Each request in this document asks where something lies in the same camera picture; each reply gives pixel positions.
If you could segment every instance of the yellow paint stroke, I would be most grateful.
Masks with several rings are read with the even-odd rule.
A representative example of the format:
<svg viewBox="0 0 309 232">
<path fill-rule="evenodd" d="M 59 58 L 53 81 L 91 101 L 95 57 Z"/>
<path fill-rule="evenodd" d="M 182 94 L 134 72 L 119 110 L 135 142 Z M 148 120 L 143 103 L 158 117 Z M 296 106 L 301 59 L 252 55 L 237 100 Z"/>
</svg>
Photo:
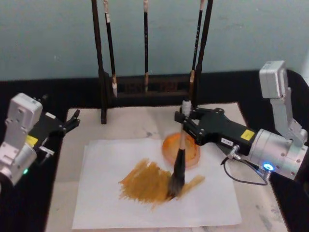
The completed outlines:
<svg viewBox="0 0 309 232">
<path fill-rule="evenodd" d="M 148 203 L 152 205 L 153 209 L 157 205 L 170 201 L 167 198 L 170 177 L 171 173 L 160 169 L 155 162 L 142 159 L 119 182 L 122 185 L 120 199 L 131 199 L 140 203 Z M 203 182 L 204 179 L 205 177 L 198 175 L 189 183 L 186 183 L 177 199 L 189 193 L 194 187 Z"/>
</svg>

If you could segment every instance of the black cable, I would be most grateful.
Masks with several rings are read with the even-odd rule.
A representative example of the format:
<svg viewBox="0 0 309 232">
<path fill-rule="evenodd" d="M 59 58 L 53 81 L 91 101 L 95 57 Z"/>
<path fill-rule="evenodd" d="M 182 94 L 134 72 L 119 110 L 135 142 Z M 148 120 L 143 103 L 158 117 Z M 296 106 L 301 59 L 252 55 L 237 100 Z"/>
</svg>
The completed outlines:
<svg viewBox="0 0 309 232">
<path fill-rule="evenodd" d="M 230 177 L 231 179 L 233 179 L 233 180 L 235 180 L 235 181 L 237 181 L 237 182 L 241 182 L 241 183 L 244 183 L 244 184 L 250 184 L 250 185 L 261 185 L 261 186 L 266 186 L 266 185 L 268 185 L 268 182 L 267 182 L 267 180 L 263 177 L 263 175 L 260 174 L 252 165 L 250 165 L 250 164 L 249 164 L 247 161 L 245 161 L 245 160 L 233 159 L 233 160 L 236 160 L 236 161 L 241 162 L 241 163 L 243 163 L 243 164 L 246 164 L 248 167 L 250 167 L 252 170 L 254 170 L 254 172 L 255 172 L 256 174 L 258 174 L 258 176 L 264 181 L 264 183 L 258 183 L 258 182 L 250 182 L 250 181 L 238 180 L 238 179 L 232 177 L 232 176 L 227 172 L 226 166 L 225 166 L 225 163 L 226 163 L 226 161 L 228 161 L 228 160 L 229 160 L 229 158 L 226 157 L 226 158 L 222 161 L 222 163 L 221 163 L 220 165 L 223 165 L 223 168 L 224 168 L 225 173 L 226 173 L 226 174 L 228 175 L 228 177 Z"/>
</svg>

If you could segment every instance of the blue led light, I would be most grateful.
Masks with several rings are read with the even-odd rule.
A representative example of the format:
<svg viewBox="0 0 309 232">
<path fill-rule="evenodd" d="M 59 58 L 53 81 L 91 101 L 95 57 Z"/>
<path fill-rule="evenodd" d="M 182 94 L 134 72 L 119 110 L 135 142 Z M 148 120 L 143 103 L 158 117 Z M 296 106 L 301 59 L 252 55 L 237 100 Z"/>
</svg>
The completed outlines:
<svg viewBox="0 0 309 232">
<path fill-rule="evenodd" d="M 263 167 L 269 171 L 274 170 L 274 167 L 270 163 L 264 163 Z"/>
</svg>

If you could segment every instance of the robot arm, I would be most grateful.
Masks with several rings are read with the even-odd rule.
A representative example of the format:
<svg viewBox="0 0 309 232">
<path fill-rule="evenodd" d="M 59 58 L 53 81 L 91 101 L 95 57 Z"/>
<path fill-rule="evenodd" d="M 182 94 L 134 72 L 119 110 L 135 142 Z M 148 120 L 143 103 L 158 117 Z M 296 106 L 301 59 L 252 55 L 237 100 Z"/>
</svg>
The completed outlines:
<svg viewBox="0 0 309 232">
<path fill-rule="evenodd" d="M 183 123 L 198 145 L 213 142 L 227 147 L 230 159 L 243 159 L 265 172 L 298 181 L 309 195 L 309 150 L 304 145 L 308 133 L 293 119 L 284 61 L 267 62 L 260 71 L 260 83 L 263 97 L 270 98 L 275 127 L 282 136 L 230 121 L 223 109 L 194 108 L 190 117 L 175 112 L 175 121 Z"/>
<path fill-rule="evenodd" d="M 62 123 L 42 109 L 39 101 L 23 93 L 11 99 L 5 120 L 7 130 L 0 146 L 0 193 L 15 186 L 39 156 L 45 160 L 54 154 L 44 146 L 50 136 L 63 137 L 79 125 L 79 110 Z"/>
</svg>

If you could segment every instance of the paint dish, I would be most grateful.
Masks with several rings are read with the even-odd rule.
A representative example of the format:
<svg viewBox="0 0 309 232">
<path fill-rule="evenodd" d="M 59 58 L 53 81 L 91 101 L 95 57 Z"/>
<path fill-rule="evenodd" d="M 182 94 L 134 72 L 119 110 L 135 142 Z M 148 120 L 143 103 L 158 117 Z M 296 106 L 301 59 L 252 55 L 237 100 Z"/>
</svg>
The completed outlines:
<svg viewBox="0 0 309 232">
<path fill-rule="evenodd" d="M 180 133 L 175 133 L 166 137 L 162 144 L 162 154 L 166 161 L 173 167 L 180 143 Z M 200 147 L 196 145 L 194 139 L 186 134 L 185 138 L 185 166 L 186 169 L 194 168 L 200 158 Z"/>
</svg>

